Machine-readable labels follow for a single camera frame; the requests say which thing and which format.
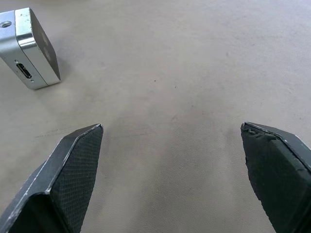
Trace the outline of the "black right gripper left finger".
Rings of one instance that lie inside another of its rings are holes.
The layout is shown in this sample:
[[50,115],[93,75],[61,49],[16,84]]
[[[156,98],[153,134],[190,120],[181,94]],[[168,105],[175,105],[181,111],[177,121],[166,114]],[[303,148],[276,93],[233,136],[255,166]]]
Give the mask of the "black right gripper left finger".
[[64,136],[0,217],[2,233],[79,233],[92,196],[101,124]]

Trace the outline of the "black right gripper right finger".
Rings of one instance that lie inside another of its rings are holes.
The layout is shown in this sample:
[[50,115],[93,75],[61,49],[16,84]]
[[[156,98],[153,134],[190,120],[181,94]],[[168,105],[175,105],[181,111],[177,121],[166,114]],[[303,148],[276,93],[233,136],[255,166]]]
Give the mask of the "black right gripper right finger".
[[311,231],[311,149],[295,134],[241,125],[251,186],[277,233]]

